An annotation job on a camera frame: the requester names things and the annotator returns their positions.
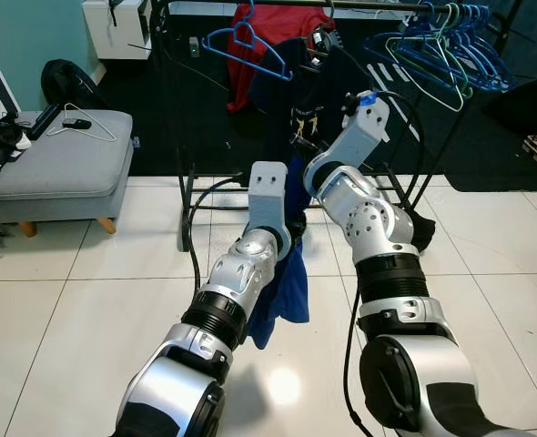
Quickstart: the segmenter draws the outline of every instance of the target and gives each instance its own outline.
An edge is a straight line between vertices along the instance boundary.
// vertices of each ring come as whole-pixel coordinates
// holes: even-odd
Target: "gray ottoman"
[[[0,173],[0,223],[17,222],[28,237],[35,223],[49,220],[97,219],[109,233],[111,218],[118,216],[133,156],[130,115],[88,110],[117,138],[114,142],[65,131],[49,137],[46,132],[32,142],[16,162]],[[19,121],[31,121],[39,113],[22,113]],[[78,111],[70,117],[88,119]],[[64,113],[50,125],[60,128]],[[98,137],[108,133],[97,123],[86,132]]]

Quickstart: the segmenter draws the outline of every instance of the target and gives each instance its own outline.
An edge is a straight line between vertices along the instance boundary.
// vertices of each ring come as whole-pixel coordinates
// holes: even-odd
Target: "blue cloth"
[[[289,164],[285,183],[285,216],[301,221],[311,196],[302,184],[304,165],[294,157]],[[265,349],[275,328],[275,319],[282,317],[294,323],[309,321],[307,271],[303,263],[303,243],[299,236],[289,254],[277,263],[275,278],[258,296],[248,320],[248,335],[259,349]]]

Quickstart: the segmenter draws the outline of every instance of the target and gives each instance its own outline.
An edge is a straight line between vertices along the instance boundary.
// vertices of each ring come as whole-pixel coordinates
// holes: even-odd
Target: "white tile floor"
[[[210,201],[245,205],[246,197]],[[537,430],[537,193],[460,193],[435,178],[419,212],[437,220],[422,264],[477,371],[484,410]],[[130,178],[113,236],[88,221],[42,224],[34,239],[10,228],[0,249],[0,437],[113,431],[127,382],[189,302],[178,213],[174,178]],[[246,217],[198,212],[203,276]],[[350,253],[320,210],[309,214],[304,249],[311,322],[281,320],[264,351],[249,341],[237,350],[221,436],[360,435],[340,385],[355,292]],[[361,403],[363,342],[354,340],[352,396],[382,437]]]

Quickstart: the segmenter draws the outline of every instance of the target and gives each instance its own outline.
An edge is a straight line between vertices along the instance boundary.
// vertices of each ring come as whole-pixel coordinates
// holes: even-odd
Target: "black cable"
[[[404,96],[394,93],[393,91],[378,91],[378,96],[381,97],[393,97],[398,99],[400,102],[402,102],[406,107],[408,107],[408,110],[410,111],[409,120],[411,118],[414,119],[414,122],[416,123],[416,131],[418,132],[418,143],[419,143],[419,152],[418,152],[418,159],[416,161],[416,167],[414,168],[414,174],[412,175],[412,180],[410,181],[410,184],[408,185],[408,189],[406,190],[406,194],[404,195],[405,199],[408,199],[410,197],[410,194],[412,194],[412,191],[414,190],[414,187],[416,187],[416,181],[418,180],[418,177],[420,175],[420,172],[422,171],[422,165],[424,163],[424,152],[426,151],[426,136],[424,135],[424,125],[422,124],[422,121],[420,120],[420,116],[418,114],[418,111],[414,107],[414,105]]]
[[[194,222],[194,216],[196,216],[196,211],[199,208],[199,205],[204,201],[206,196],[214,191],[216,188],[220,188],[223,185],[229,184],[230,182],[239,182],[239,176],[220,180],[216,184],[211,185],[205,191],[202,191],[202,194],[199,195],[198,200],[194,204],[194,207],[189,211],[189,217],[187,219],[187,250],[189,251],[189,256],[192,258],[192,265],[194,266],[194,296],[198,293],[200,287],[200,273],[199,273],[199,264],[198,256],[196,255],[196,250],[194,249],[194,242],[192,241],[192,224]]]
[[[345,361],[343,362],[343,397],[345,398],[345,404],[350,412],[350,418],[356,424],[360,430],[368,437],[374,437],[370,430],[364,426],[361,422],[360,416],[353,410],[351,406],[350,390],[348,389],[348,373],[350,372],[350,355],[351,355],[351,340],[353,338],[353,326],[356,322],[356,316],[358,314],[358,304],[360,303],[360,291],[356,291],[356,299],[353,302],[353,308],[351,309],[351,321],[350,331],[348,332],[348,345],[345,348]]]

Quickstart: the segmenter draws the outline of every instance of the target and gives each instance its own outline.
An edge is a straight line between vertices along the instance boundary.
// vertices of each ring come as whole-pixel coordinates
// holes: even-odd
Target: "blue hanger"
[[[225,29],[215,30],[214,32],[208,34],[207,36],[204,36],[202,38],[202,46],[205,49],[209,50],[210,52],[214,52],[214,53],[217,53],[218,55],[228,57],[228,58],[233,59],[233,60],[235,60],[235,61],[237,61],[237,62],[239,62],[241,64],[244,64],[245,66],[251,66],[252,68],[254,68],[254,69],[258,70],[258,71],[262,71],[263,73],[267,73],[268,75],[278,77],[279,79],[283,79],[283,80],[286,80],[287,82],[289,82],[293,78],[293,72],[289,71],[289,74],[287,75],[286,74],[286,65],[285,65],[285,61],[283,61],[283,58],[279,56],[279,54],[275,51],[274,48],[272,48],[270,46],[269,43],[267,43],[262,38],[259,38],[257,36],[257,34],[255,34],[254,28],[248,22],[248,20],[252,17],[253,14],[254,14],[254,0],[250,0],[250,10],[244,16],[242,21],[239,21],[238,23],[236,23],[234,25],[234,27],[228,27],[228,28],[225,28]],[[247,28],[247,30],[250,32],[250,43],[247,43],[246,41],[238,39],[237,33],[238,33],[238,30],[241,27]],[[238,44],[239,46],[244,46],[244,47],[249,48],[251,50],[254,49],[254,47],[256,46],[256,43],[259,43],[259,44],[263,45],[279,61],[279,63],[280,63],[280,71],[269,70],[269,69],[267,69],[267,68],[265,68],[263,66],[258,66],[258,65],[253,64],[253,63],[251,63],[251,62],[249,62],[249,61],[247,61],[245,59],[241,59],[241,58],[239,58],[237,56],[231,55],[230,53],[226,53],[226,52],[223,52],[221,50],[218,50],[217,48],[214,48],[210,44],[210,38],[212,36],[216,36],[218,34],[232,34],[233,41],[236,44]]]

